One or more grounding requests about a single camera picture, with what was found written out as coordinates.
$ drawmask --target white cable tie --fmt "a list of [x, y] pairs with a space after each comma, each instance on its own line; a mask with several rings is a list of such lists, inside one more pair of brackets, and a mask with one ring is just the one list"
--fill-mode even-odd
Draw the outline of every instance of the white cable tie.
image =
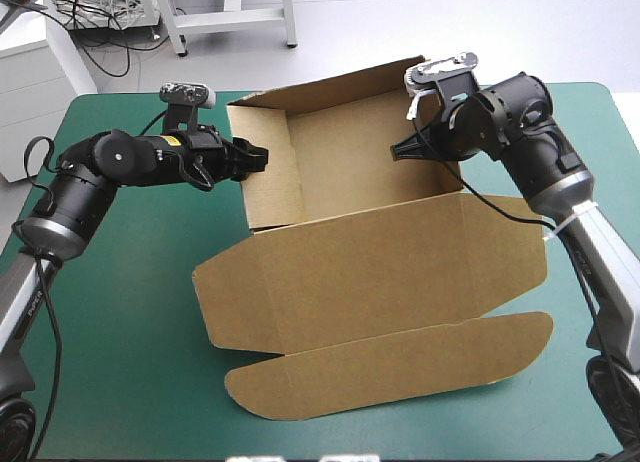
[[435, 89], [424, 89], [414, 92], [413, 100], [411, 100], [411, 105], [409, 106], [409, 110], [407, 111], [407, 120], [413, 120], [418, 116], [418, 104], [420, 103], [420, 99], [422, 97], [435, 93]]
[[571, 222], [576, 220], [581, 215], [584, 215], [587, 212], [589, 212], [590, 210], [595, 209], [596, 207], [598, 207], [598, 203], [597, 202], [593, 202], [593, 201], [585, 202], [584, 204], [580, 204], [580, 208], [578, 210], [574, 210], [574, 212], [569, 217], [567, 217], [562, 222], [560, 222], [558, 225], [556, 225], [555, 229], [553, 229], [551, 232], [548, 232], [542, 238], [542, 240], [544, 240], [545, 242], [548, 242], [549, 240], [554, 239], [555, 237], [558, 236], [560, 231], [562, 229], [564, 229], [567, 225], [569, 225]]

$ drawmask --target white table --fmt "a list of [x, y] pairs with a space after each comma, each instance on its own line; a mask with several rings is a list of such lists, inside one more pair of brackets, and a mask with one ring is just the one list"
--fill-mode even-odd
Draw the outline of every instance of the white table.
[[[0, 17], [5, 11], [0, 6]], [[96, 93], [95, 83], [54, 22], [23, 13], [0, 34], [0, 250], [29, 190], [22, 167], [27, 143], [37, 135], [53, 137], [71, 101], [90, 93]], [[37, 173], [45, 146], [34, 151], [31, 173]]]
[[252, 30], [284, 25], [287, 45], [298, 45], [293, 15], [293, 0], [282, 0], [282, 7], [242, 10], [242, 0], [224, 0], [222, 12], [179, 14], [173, 0], [158, 0], [162, 20], [167, 27], [176, 54], [187, 55], [185, 36], [234, 30]]

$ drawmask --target white cabinet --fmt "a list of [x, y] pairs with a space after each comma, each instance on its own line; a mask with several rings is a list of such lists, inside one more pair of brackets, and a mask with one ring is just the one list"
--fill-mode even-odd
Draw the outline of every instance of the white cabinet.
[[[0, 34], [0, 250], [27, 192], [22, 180], [26, 145], [37, 135], [53, 138], [71, 101], [91, 93], [95, 83], [55, 22], [24, 13]], [[46, 144], [34, 151], [31, 173], [45, 153]]]

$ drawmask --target cardboard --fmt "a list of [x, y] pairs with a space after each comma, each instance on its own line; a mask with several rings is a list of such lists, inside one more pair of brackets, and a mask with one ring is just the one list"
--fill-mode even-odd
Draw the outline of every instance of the cardboard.
[[[460, 193], [438, 163], [392, 160], [390, 145], [413, 132], [404, 73], [422, 60], [227, 107], [234, 136], [267, 147], [269, 164], [242, 182], [254, 235], [193, 277], [214, 345], [284, 355], [227, 377], [258, 415], [302, 419], [491, 383], [549, 338], [544, 314], [476, 320], [544, 280], [540, 227]], [[424, 97], [422, 120], [438, 108]], [[522, 199], [491, 199], [536, 217]]]
[[552, 329], [542, 312], [471, 319], [271, 359], [232, 370], [225, 386], [261, 417], [308, 419], [506, 379]]
[[[522, 199], [491, 200], [530, 215]], [[214, 345], [293, 354], [480, 317], [542, 283], [541, 240], [454, 193], [258, 232], [194, 283]]]
[[[460, 190], [440, 164], [394, 162], [390, 155], [389, 146], [413, 132], [403, 76], [419, 60], [229, 105], [233, 134], [270, 151], [266, 170], [242, 182], [249, 227], [297, 224]], [[430, 119], [437, 98], [424, 98], [421, 107]]]

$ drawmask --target cardboard box flap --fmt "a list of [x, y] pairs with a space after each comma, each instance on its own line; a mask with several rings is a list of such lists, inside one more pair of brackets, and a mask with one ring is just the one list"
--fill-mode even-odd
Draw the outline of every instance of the cardboard box flap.
[[[394, 162], [389, 147], [413, 133], [404, 87], [324, 110], [229, 106], [235, 136], [266, 147], [269, 164], [242, 182], [249, 227], [297, 224], [453, 192], [437, 162]], [[427, 117], [437, 100], [422, 102]]]
[[301, 420], [511, 377], [553, 330], [542, 312], [472, 319], [287, 355], [229, 372], [229, 395], [248, 411]]
[[542, 283], [541, 237], [455, 193], [257, 233], [194, 283], [214, 345], [292, 354], [479, 317]]
[[278, 227], [308, 220], [284, 111], [247, 107], [227, 107], [227, 111], [237, 137], [269, 149], [267, 170], [242, 182], [249, 227]]
[[404, 89], [408, 67], [424, 62], [417, 56], [307, 84], [251, 94], [230, 105], [285, 110], [297, 115], [334, 107], [353, 100]]

